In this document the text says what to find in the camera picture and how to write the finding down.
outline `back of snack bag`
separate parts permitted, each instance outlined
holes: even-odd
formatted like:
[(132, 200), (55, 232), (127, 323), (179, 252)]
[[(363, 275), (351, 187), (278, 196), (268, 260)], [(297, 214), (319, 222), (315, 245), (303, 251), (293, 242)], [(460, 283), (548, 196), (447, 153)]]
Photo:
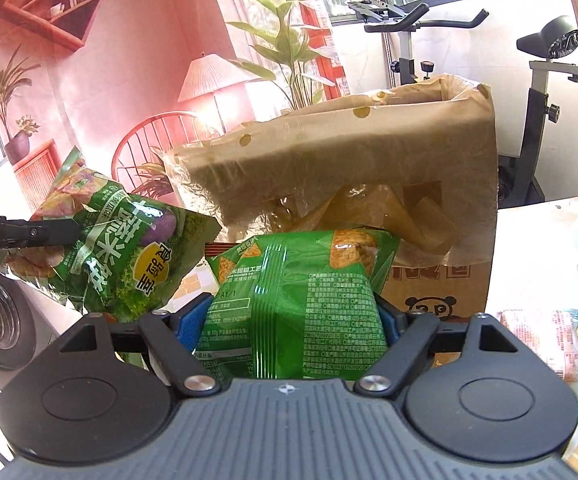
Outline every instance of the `back of snack bag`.
[(398, 241), (378, 230), (262, 235), (213, 258), (197, 357), (224, 381), (360, 377), (386, 349), (373, 291)]
[(127, 194), (75, 148), (32, 218), (74, 218), (82, 234), (72, 247), (10, 251), (10, 270), (121, 322), (164, 306), (219, 231), (211, 217)]

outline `panda logo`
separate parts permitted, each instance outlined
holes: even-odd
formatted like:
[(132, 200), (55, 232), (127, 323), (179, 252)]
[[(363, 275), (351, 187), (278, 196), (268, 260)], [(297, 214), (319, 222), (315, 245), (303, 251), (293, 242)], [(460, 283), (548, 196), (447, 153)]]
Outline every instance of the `panda logo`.
[(453, 316), (453, 307), (457, 300), (453, 296), (446, 298), (407, 298), (405, 301), (409, 310), (422, 310), (424, 312), (431, 312), (443, 321), (450, 319), (459, 319), (459, 316)]

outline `table lamp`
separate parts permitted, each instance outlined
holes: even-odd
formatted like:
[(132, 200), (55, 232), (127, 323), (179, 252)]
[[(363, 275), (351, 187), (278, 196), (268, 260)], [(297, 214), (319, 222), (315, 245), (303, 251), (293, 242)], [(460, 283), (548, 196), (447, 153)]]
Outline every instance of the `table lamp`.
[(178, 102), (211, 94), (215, 108), (218, 111), (223, 133), (226, 133), (227, 128), (224, 125), (223, 116), (220, 113), (215, 93), (240, 83), (257, 80), (259, 80), (258, 76), (241, 70), (226, 59), (218, 56), (218, 54), (205, 56), (205, 53), (203, 53), (202, 57), (194, 59), (189, 65), (185, 82), (180, 89)]

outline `exercise bike handlebar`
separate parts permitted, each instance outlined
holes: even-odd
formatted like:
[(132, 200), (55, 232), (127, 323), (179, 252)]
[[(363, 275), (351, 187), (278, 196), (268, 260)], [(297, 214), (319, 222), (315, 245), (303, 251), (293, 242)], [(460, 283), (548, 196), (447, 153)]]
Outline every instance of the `exercise bike handlebar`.
[(476, 28), (489, 16), (488, 10), (482, 9), (470, 22), (458, 22), (456, 20), (428, 20), (420, 22), (419, 27), (452, 27), (452, 28)]
[(367, 23), (366, 32), (401, 32), (412, 27), (416, 22), (429, 12), (427, 4), (419, 4), (418, 7), (407, 13), (401, 20), (387, 23)]

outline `red chair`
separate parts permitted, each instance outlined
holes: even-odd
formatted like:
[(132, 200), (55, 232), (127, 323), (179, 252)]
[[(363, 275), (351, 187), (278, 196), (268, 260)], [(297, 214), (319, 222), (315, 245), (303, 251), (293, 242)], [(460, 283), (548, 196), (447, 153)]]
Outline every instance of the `red chair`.
[(140, 168), (141, 164), (160, 164), (152, 147), (166, 152), (174, 146), (196, 140), (215, 139), (221, 135), (222, 132), (205, 123), (194, 112), (178, 111), (155, 115), (138, 124), (120, 141), (111, 160), (111, 177), (128, 191), (137, 189), (153, 179), (152, 175)]

